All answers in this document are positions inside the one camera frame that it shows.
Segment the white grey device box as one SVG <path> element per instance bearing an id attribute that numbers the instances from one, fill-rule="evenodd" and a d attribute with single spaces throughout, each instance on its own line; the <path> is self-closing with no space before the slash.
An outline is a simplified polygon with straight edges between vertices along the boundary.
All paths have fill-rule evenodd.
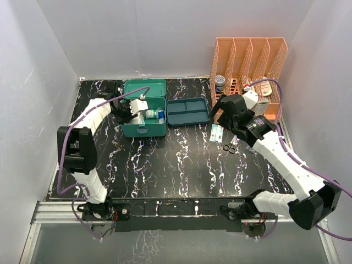
<path id="1" fill-rule="evenodd" d="M 264 115 L 270 101 L 267 97 L 259 98 L 256 108 L 257 115 Z"/>

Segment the white gauze pad package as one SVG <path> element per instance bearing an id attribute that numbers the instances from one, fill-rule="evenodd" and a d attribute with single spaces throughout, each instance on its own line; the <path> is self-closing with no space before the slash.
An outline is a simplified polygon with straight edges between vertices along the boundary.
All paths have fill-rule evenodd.
<path id="1" fill-rule="evenodd" d="M 137 113 L 136 117 L 130 121 L 130 124 L 145 124 L 144 114 L 142 112 Z"/>

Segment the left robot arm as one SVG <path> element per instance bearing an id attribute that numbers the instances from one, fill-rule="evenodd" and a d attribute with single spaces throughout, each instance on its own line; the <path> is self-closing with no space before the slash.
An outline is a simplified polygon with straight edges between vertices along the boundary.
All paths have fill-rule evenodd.
<path id="1" fill-rule="evenodd" d="M 75 187 L 81 189 L 86 203 L 79 205 L 77 210 L 104 220 L 112 217 L 114 207 L 96 170 L 94 134 L 109 114 L 117 116 L 119 121 L 128 119 L 129 106 L 121 103 L 122 93 L 120 83 L 105 86 L 92 95 L 75 121 L 57 130 L 57 193 L 64 194 Z"/>

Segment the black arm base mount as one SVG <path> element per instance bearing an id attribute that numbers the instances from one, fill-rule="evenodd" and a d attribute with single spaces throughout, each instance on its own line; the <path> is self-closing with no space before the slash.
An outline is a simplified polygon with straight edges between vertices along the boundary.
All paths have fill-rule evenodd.
<path id="1" fill-rule="evenodd" d="M 82 213 L 92 222 L 107 222 L 115 232 L 140 230 L 226 230 L 262 236 L 274 219 L 272 214 L 243 212 L 239 198 L 137 198 L 111 199 L 110 219 L 98 219 Z"/>

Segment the green medicine kit box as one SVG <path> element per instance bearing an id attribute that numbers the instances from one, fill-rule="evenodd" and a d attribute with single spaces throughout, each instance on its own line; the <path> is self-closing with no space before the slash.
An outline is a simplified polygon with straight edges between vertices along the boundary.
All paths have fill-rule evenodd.
<path id="1" fill-rule="evenodd" d="M 133 118 L 121 125 L 128 138 L 163 137 L 166 135 L 166 81 L 163 79 L 129 80 L 124 92 L 135 91 L 148 86 L 124 99 Z"/>

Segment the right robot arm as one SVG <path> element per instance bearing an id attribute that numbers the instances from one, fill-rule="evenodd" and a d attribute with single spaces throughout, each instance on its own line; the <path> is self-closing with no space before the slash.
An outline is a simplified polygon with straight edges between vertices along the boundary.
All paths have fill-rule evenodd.
<path id="1" fill-rule="evenodd" d="M 238 216 L 258 218 L 263 213 L 290 217 L 305 230 L 311 229 L 336 208 L 341 195 L 337 182 L 329 182 L 309 171 L 279 135 L 277 127 L 250 109 L 247 95 L 221 95 L 209 117 L 218 110 L 218 123 L 261 154 L 285 179 L 293 194 L 258 189 L 235 209 Z"/>

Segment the dark teal divider tray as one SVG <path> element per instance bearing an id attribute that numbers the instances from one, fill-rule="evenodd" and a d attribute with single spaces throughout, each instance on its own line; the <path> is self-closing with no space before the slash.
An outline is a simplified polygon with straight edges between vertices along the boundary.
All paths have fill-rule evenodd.
<path id="1" fill-rule="evenodd" d="M 206 124 L 209 121 L 208 105 L 202 97 L 170 100 L 166 103 L 166 114 L 172 127 Z"/>

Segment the white plastic medicine bottle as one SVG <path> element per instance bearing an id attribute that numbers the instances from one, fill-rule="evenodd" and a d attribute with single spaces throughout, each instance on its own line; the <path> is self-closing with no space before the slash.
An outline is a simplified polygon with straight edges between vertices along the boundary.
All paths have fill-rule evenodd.
<path id="1" fill-rule="evenodd" d="M 158 110 L 157 109 L 149 109 L 145 112 L 146 119 L 158 119 Z"/>

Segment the black handled scissors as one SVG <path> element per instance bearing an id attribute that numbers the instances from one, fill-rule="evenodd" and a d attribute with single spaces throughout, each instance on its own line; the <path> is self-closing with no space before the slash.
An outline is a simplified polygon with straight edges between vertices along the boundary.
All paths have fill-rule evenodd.
<path id="1" fill-rule="evenodd" d="M 233 138 L 231 139 L 230 143 L 223 145 L 223 150 L 227 151 L 227 152 L 229 152 L 231 154 L 235 154 L 235 152 L 236 152 L 236 148 L 235 148 L 236 140 L 237 140 L 237 136 L 234 135 Z"/>

